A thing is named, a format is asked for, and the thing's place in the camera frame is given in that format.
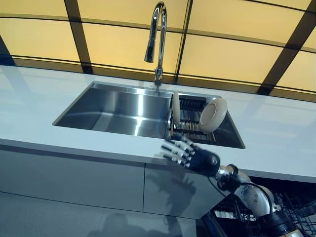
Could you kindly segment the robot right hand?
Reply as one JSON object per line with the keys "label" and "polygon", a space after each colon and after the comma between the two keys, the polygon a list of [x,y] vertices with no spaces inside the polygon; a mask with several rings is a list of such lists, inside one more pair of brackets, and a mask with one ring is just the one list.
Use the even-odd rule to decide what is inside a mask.
{"label": "robot right hand", "polygon": [[220,169],[217,154],[199,147],[184,136],[176,141],[165,139],[160,149],[163,158],[197,174],[215,177]]}

